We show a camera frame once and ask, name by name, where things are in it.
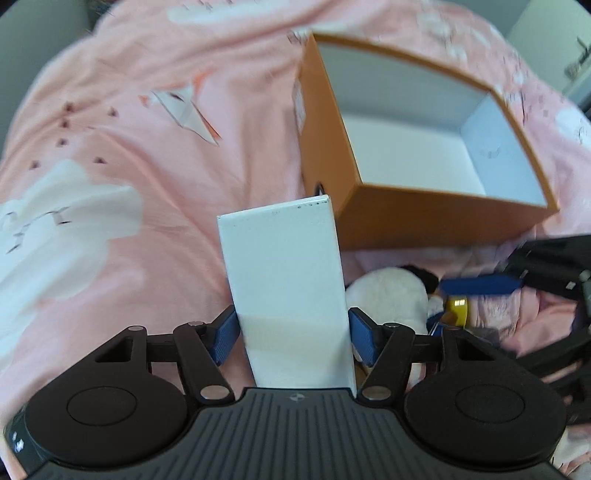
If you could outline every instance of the pink bedsheet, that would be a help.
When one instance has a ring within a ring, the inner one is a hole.
[[[303,195],[292,90],[311,25],[395,44],[494,86],[561,206],[528,237],[590,230],[589,122],[461,7],[125,0],[44,69],[9,133],[0,166],[0,426],[123,328],[171,332],[230,303],[216,215]],[[343,255],[343,268],[347,282],[409,262],[466,272],[516,243],[357,252]],[[573,306],[525,290],[481,299],[475,312],[523,353],[566,336]],[[223,371],[237,391],[252,385],[242,345]],[[563,471],[588,459],[577,445]],[[1,455],[22,477],[5,444]]]

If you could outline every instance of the box wall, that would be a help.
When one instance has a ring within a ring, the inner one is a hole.
[[[300,134],[306,195],[321,183],[337,216],[361,180],[314,37],[306,44],[298,80],[306,109]]]

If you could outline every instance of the orange box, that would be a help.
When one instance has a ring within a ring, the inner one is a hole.
[[[505,102],[452,67],[314,34],[294,102],[306,193],[330,195],[341,249],[498,244],[558,212]]]

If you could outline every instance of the blue gripper pad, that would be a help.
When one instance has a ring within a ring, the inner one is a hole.
[[[224,310],[217,319],[214,320],[217,327],[215,337],[213,339],[213,347],[207,349],[213,361],[217,366],[222,365],[234,343],[240,336],[240,324],[238,323],[238,314],[234,305],[229,306]]]
[[[374,344],[372,331],[374,321],[359,309],[349,309],[349,329],[351,331],[351,342],[357,353],[368,367],[375,365],[380,351]]]

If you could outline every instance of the stuffed animal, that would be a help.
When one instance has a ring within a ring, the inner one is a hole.
[[[375,270],[346,289],[347,308],[359,307],[379,325],[401,323],[426,335],[427,319],[443,311],[443,300],[434,295],[438,285],[436,275],[412,265]],[[420,364],[413,364],[409,386],[419,382],[422,370]]]

